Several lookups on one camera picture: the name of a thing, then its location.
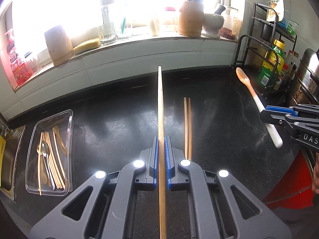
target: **sink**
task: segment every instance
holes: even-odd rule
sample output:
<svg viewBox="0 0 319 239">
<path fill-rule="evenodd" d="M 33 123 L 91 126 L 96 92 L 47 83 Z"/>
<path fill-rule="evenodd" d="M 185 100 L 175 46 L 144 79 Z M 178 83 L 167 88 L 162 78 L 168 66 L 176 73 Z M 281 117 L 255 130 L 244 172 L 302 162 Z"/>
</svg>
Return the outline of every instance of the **sink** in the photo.
<svg viewBox="0 0 319 239">
<path fill-rule="evenodd" d="M 13 201 L 15 201 L 14 187 L 17 159 L 25 129 L 25 126 L 19 127 L 4 137 L 5 147 L 2 158 L 0 190 Z"/>
<path fill-rule="evenodd" d="M 7 191 L 12 188 L 13 166 L 18 149 L 18 139 L 10 138 L 5 141 L 1 169 L 1 187 Z"/>
</svg>

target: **metal shelf rack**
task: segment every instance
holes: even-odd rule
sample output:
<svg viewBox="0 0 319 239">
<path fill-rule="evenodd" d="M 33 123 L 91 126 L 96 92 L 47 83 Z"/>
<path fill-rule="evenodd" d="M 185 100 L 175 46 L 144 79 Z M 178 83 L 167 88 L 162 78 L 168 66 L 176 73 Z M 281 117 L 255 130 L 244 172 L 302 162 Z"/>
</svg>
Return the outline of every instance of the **metal shelf rack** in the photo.
<svg viewBox="0 0 319 239">
<path fill-rule="evenodd" d="M 268 9 L 272 10 L 275 14 L 275 21 L 274 23 L 272 22 L 267 22 L 266 20 L 263 20 L 263 19 L 260 19 L 260 18 L 257 18 L 256 17 L 256 8 L 259 7 L 261 8 L 263 11 L 267 12 Z M 283 89 L 280 89 L 279 91 L 275 91 L 273 90 L 273 87 L 274 85 L 270 85 L 271 84 L 271 81 L 272 81 L 272 78 L 274 76 L 275 73 L 279 74 L 278 73 L 278 70 L 277 70 L 277 66 L 278 66 L 278 56 L 276 54 L 276 52 L 271 48 L 271 46 L 273 45 L 274 41 L 275 41 L 275 33 L 279 33 L 280 37 L 279 39 L 281 39 L 281 37 L 285 37 L 286 39 L 288 39 L 289 41 L 293 42 L 293 51 L 295 50 L 295 47 L 296 47 L 296 42 L 297 42 L 297 35 L 294 37 L 292 36 L 290 33 L 288 33 L 287 31 L 285 31 L 282 27 L 280 27 L 279 25 L 277 25 L 277 13 L 276 11 L 269 7 L 268 5 L 263 5 L 263 4 L 260 4 L 260 3 L 255 3 L 254 2 L 254 5 L 253 5 L 253 16 L 252 16 L 252 19 L 251 19 L 251 26 L 250 26 L 250 32 L 249 32 L 249 35 L 242 35 L 240 38 L 239 38 L 239 41 L 238 41 L 238 46 L 237 46 L 237 51 L 236 51 L 236 55 L 235 55 L 235 59 L 234 59 L 234 63 L 233 63 L 233 66 L 236 66 L 238 63 L 241 64 L 241 66 L 243 67 L 245 65 L 245 61 L 246 61 L 246 58 L 247 58 L 247 55 L 248 55 L 248 51 L 252 51 L 253 53 L 255 53 L 256 55 L 258 55 L 259 57 L 261 57 L 262 59 L 264 60 L 267 60 L 272 66 L 273 66 L 273 71 L 272 71 L 272 74 L 268 80 L 268 82 L 266 83 L 265 87 L 262 88 L 260 87 L 261 89 L 257 89 L 257 92 L 261 95 L 261 96 L 267 96 L 269 94 L 273 94 L 273 93 L 278 93 L 278 92 L 282 92 Z M 271 35 L 271 38 L 270 38 L 270 43 L 268 43 L 267 41 L 265 41 L 264 43 L 259 41 L 258 39 L 254 38 L 252 36 L 253 34 L 253 30 L 254 30 L 254 24 L 255 24 L 255 21 L 258 21 L 258 22 L 261 22 L 263 24 L 267 24 L 267 25 L 270 25 L 272 26 L 272 35 Z M 241 47 L 241 44 L 242 44 L 242 40 L 243 38 L 247 37 L 248 38 L 248 41 L 247 41 L 247 46 L 246 46 L 246 49 L 245 49 L 245 53 L 244 53 L 244 57 L 243 57 L 243 60 L 238 60 L 238 56 L 239 56 L 239 52 L 240 52 L 240 47 Z M 261 46 L 265 47 L 267 49 L 267 54 L 266 56 L 263 56 L 261 55 L 260 53 L 258 53 L 256 51 L 256 48 L 254 47 L 251 47 L 250 46 L 250 43 L 251 41 L 255 41 L 257 43 L 259 43 Z M 274 54 L 276 55 L 276 63 L 273 64 L 271 63 L 268 58 L 269 58 L 269 54 L 270 54 L 270 51 L 273 51 Z"/>
</svg>

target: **white spoon handle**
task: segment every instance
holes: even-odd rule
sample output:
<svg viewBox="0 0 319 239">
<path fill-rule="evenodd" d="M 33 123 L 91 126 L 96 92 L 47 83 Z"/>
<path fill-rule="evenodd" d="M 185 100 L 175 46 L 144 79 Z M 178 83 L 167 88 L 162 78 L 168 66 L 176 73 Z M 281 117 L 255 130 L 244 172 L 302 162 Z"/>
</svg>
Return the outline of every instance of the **white spoon handle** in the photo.
<svg viewBox="0 0 319 239">
<path fill-rule="evenodd" d="M 262 112 L 265 109 L 264 105 L 260 101 L 259 97 L 255 93 L 253 88 L 252 87 L 251 88 L 248 87 L 248 89 L 249 89 L 251 95 L 254 98 L 254 101 L 255 101 L 255 103 L 257 105 L 257 108 L 258 108 L 259 112 Z M 282 139 L 281 139 L 280 135 L 278 134 L 277 129 L 275 128 L 275 126 L 273 124 L 267 124 L 267 123 L 265 125 L 266 125 L 266 128 L 268 130 L 268 133 L 270 134 L 270 137 L 272 138 L 272 142 L 274 143 L 275 147 L 281 148 L 282 147 Z"/>
<path fill-rule="evenodd" d="M 270 134 L 270 137 L 272 138 L 272 142 L 274 143 L 275 147 L 281 148 L 282 147 L 282 139 L 280 135 L 277 132 L 277 129 L 273 124 L 266 123 L 266 128 Z"/>
</svg>

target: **green bottle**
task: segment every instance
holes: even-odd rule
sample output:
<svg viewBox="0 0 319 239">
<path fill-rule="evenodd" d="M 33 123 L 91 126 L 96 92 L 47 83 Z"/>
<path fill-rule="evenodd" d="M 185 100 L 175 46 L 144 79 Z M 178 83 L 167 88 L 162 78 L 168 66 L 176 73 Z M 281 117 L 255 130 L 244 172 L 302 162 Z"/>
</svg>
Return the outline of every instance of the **green bottle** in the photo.
<svg viewBox="0 0 319 239">
<path fill-rule="evenodd" d="M 283 66 L 284 66 L 284 49 L 285 49 L 285 45 L 280 42 L 279 40 L 275 39 L 275 42 L 272 46 L 272 48 L 274 49 L 274 51 L 276 52 L 276 54 L 278 55 L 278 66 L 277 66 L 277 70 L 278 73 L 281 72 Z M 276 63 L 276 55 L 273 51 L 270 51 L 269 54 L 269 58 L 268 58 L 269 62 L 275 64 Z M 269 63 L 268 61 L 264 60 L 263 61 L 263 66 L 261 67 L 260 73 L 256 78 L 256 81 L 259 83 L 259 85 L 261 87 L 265 87 L 271 74 L 272 74 L 272 70 L 274 69 L 273 66 Z M 270 80 L 270 84 L 269 86 L 273 86 L 275 85 L 277 78 L 278 78 L 278 73 L 275 72 L 274 76 L 272 77 L 272 79 Z"/>
</svg>

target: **chopsticks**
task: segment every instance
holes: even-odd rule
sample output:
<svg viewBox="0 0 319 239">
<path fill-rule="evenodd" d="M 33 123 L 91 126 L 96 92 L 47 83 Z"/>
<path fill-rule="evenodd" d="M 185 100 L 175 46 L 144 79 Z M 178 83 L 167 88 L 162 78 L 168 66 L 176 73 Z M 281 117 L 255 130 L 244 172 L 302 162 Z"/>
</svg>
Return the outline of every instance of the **chopsticks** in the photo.
<svg viewBox="0 0 319 239">
<path fill-rule="evenodd" d="M 39 153 L 38 153 L 38 185 L 39 185 L 39 194 L 40 196 L 42 196 L 42 191 L 41 191 L 41 178 L 40 178 L 40 160 L 41 160 L 41 150 L 42 150 L 42 139 L 43 139 L 43 133 L 41 133 L 40 136 L 40 149 L 39 149 Z"/>
<path fill-rule="evenodd" d="M 53 178 L 53 182 L 55 183 L 56 187 L 58 189 L 65 189 L 65 171 L 61 162 L 61 158 L 60 158 L 60 153 L 58 150 L 58 146 L 56 143 L 56 138 L 55 138 L 55 134 L 53 132 L 53 137 L 54 137 L 54 143 L 55 143 L 55 149 L 56 149 L 56 154 L 58 157 L 58 161 L 59 161 L 59 166 L 62 172 L 62 175 L 60 173 L 59 167 L 57 165 L 57 162 L 55 160 L 55 154 L 53 152 L 52 149 L 52 143 L 51 143 L 51 139 L 50 139 L 50 134 L 49 132 L 42 132 L 41 133 L 41 137 L 40 137 L 40 151 L 38 154 L 38 185 L 39 185 L 39 194 L 40 196 L 42 195 L 42 191 L 41 191 L 41 181 L 40 181 L 40 157 L 42 155 L 42 142 L 45 141 L 48 145 L 48 150 L 49 150 L 49 157 L 48 157 L 48 168 L 51 170 L 52 173 L 52 178 Z"/>
<path fill-rule="evenodd" d="M 188 100 L 184 97 L 184 137 L 185 137 L 185 158 L 192 160 L 192 110 L 190 98 Z"/>
<path fill-rule="evenodd" d="M 165 169 L 165 147 L 164 147 L 164 103 L 163 103 L 163 85 L 162 69 L 158 69 L 158 145 L 159 145 L 159 237 L 166 239 L 166 169 Z"/>
</svg>

